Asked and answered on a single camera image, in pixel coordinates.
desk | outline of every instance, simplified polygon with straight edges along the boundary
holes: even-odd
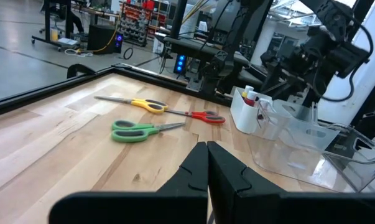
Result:
[[[155,115],[95,95],[152,98],[172,109],[215,110],[222,126],[176,114]],[[147,141],[110,138],[116,119],[140,123],[187,122]],[[106,75],[0,115],[0,223],[45,223],[60,198],[82,190],[155,191],[198,141],[216,141],[265,178],[289,191],[325,189],[266,172],[252,161],[247,138],[229,108],[121,75]],[[266,140],[257,138],[259,147]]]
[[[91,7],[83,7],[83,6],[80,6],[78,4],[72,4],[72,8],[76,9],[78,11],[86,12],[86,13],[89,13],[89,14],[93,15],[93,17],[90,17],[90,24],[91,25],[96,25],[98,23],[99,16],[115,17],[115,22],[114,22],[115,24],[117,23],[117,18],[119,17],[118,14],[97,11],[96,9],[93,9]]]
[[[35,40],[39,40],[42,42],[45,42],[47,44],[54,45],[58,47],[58,51],[61,51],[62,47],[64,47],[63,44],[60,42],[54,42],[50,40],[50,3],[59,3],[61,5],[66,6],[66,19],[65,19],[65,37],[70,38],[71,37],[71,26],[72,19],[71,19],[71,0],[44,0],[44,9],[45,9],[45,38],[42,39],[40,37],[36,37],[34,35],[31,36],[31,42],[32,44],[35,44]]]

metal pole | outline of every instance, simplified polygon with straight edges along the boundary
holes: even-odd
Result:
[[[176,6],[174,15],[174,22],[172,23],[172,30],[170,31],[170,37],[177,39],[179,37],[180,28],[182,26],[183,15],[186,10],[187,0],[179,0]]]

transparent container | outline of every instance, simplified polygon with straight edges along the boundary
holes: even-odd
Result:
[[[317,111],[314,108],[282,100],[273,101],[273,107],[278,113],[288,113],[292,117],[288,127],[280,134],[281,141],[288,146],[325,150],[339,133],[339,130],[318,125]]]
[[[268,140],[277,140],[281,132],[288,126],[290,115],[281,111],[278,113],[272,106],[271,102],[257,102],[257,128],[253,135]]]
[[[375,143],[351,127],[333,124],[340,131],[325,150],[291,147],[281,140],[258,144],[249,138],[254,162],[262,169],[336,192],[375,192]]]

green scissors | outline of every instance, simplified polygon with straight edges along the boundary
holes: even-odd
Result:
[[[147,140],[149,135],[157,134],[160,131],[181,127],[186,123],[163,124],[136,124],[130,121],[118,120],[112,125],[111,137],[119,142],[141,142]]]

scissors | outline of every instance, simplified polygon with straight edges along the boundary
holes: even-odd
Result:
[[[112,125],[112,139],[119,142],[141,142],[147,140],[149,135],[157,134],[160,131],[178,128],[186,123],[163,124],[136,124],[126,120],[115,121]]]
[[[187,111],[183,112],[183,111],[175,111],[175,110],[166,109],[165,112],[189,116],[195,119],[200,119],[210,124],[223,124],[226,121],[224,117],[219,116],[218,113],[214,111],[202,111],[202,112],[193,111],[189,113]]]
[[[99,100],[109,100],[113,102],[119,103],[127,103],[134,106],[140,106],[151,113],[163,113],[166,109],[168,109],[168,105],[163,102],[159,102],[156,100],[144,100],[144,99],[124,99],[118,97],[109,97],[109,96],[95,96],[96,99]]]

